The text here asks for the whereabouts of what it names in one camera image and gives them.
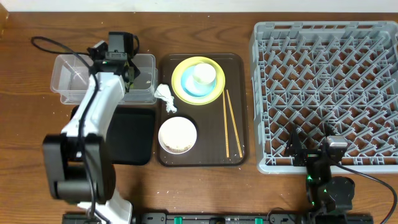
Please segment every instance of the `yellow plate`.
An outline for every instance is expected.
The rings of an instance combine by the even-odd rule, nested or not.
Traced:
[[[184,71],[194,65],[199,63],[208,63],[213,66],[216,70],[216,86],[214,90],[206,96],[203,97],[195,97],[186,93],[181,86],[181,78]],[[175,67],[173,75],[172,75],[172,88],[174,93],[184,102],[189,103],[191,105],[205,105],[207,103],[211,103],[216,100],[224,90],[225,86],[225,75],[223,69],[212,59],[206,57],[190,57],[179,63],[177,67]]]

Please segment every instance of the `dish rack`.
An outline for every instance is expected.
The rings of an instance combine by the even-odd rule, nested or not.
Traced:
[[[312,149],[329,125],[348,141],[343,165],[398,172],[397,35],[387,21],[257,23],[249,48],[259,171],[305,174],[284,156],[289,133]]]

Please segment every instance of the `light blue plate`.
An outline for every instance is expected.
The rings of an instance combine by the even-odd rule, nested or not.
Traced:
[[[193,80],[193,68],[195,66],[188,67],[181,76],[181,87],[182,89],[191,96],[203,97],[209,95],[216,87],[216,82],[212,86],[203,86],[198,88]]]

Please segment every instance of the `white bowl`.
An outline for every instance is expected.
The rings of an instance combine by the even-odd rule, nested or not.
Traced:
[[[174,117],[165,121],[158,135],[160,146],[171,154],[189,151],[197,140],[197,129],[187,118]]]

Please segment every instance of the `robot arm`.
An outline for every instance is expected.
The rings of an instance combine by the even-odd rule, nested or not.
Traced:
[[[45,168],[52,197],[90,209],[91,185],[86,178],[82,154],[77,146],[79,122],[89,106],[82,136],[86,162],[96,189],[95,213],[102,218],[103,223],[106,220],[130,224],[132,219],[132,204],[123,200],[115,189],[116,173],[105,144],[114,110],[139,74],[139,70],[131,62],[132,56],[137,52],[133,51],[132,38],[132,34],[110,32],[109,47],[102,41],[88,49],[94,62],[90,72],[94,71],[98,80],[98,91],[91,105],[88,105],[96,88],[95,79],[90,76],[86,95],[71,121],[62,129],[61,134],[47,135],[43,142]]]

